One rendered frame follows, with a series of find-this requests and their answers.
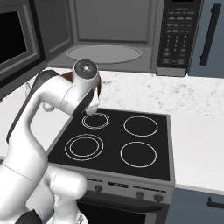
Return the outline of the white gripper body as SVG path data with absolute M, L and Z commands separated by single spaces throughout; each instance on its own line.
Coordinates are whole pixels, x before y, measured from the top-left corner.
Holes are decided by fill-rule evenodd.
M 86 109 L 86 114 L 91 115 L 97 112 L 99 104 L 90 104 Z

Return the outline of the dark red bowl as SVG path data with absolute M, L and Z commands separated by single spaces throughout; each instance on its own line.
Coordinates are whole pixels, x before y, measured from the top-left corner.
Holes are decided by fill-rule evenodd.
M 101 93 L 101 77 L 98 71 L 77 71 L 73 70 L 69 73 L 61 75 L 61 90 L 65 96 L 65 99 L 73 99 L 74 101 L 80 101 L 89 92 L 93 92 L 94 97 L 99 97 Z

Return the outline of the grey microwave turntable plate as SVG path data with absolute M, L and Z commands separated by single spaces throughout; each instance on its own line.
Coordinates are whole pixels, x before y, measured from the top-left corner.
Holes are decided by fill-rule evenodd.
M 71 60 L 91 60 L 95 64 L 121 64 L 136 60 L 142 52 L 126 45 L 82 45 L 66 52 Z

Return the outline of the grey microwave oven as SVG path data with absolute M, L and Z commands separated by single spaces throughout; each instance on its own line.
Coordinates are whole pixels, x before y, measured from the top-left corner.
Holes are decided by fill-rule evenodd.
M 46 64 L 71 68 L 76 46 L 130 46 L 142 56 L 101 70 L 184 77 L 203 0 L 37 0 Z

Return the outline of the black microwave door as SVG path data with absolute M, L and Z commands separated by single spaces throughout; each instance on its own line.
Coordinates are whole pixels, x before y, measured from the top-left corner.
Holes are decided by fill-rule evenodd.
M 46 67 L 37 0 L 0 0 L 0 100 Z

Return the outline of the blue-grey cupboard door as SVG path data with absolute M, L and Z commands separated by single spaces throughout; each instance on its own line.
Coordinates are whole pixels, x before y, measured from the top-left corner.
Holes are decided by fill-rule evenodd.
M 207 64 L 201 66 L 200 55 L 203 52 L 211 18 L 210 10 L 214 3 L 222 3 L 222 6 Z M 197 77 L 224 79 L 224 0 L 204 0 L 203 2 L 188 74 Z

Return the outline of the black hob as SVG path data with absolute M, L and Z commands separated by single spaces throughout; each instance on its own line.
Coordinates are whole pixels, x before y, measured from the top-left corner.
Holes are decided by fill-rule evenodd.
M 174 181 L 171 117 L 101 108 L 67 121 L 49 162 L 93 175 Z

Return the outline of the blue-grey drawer front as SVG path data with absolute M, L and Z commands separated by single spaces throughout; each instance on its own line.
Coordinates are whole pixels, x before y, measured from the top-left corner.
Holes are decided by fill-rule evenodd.
M 224 224 L 224 209 L 207 206 L 208 197 L 224 204 L 224 195 L 175 188 L 165 224 Z

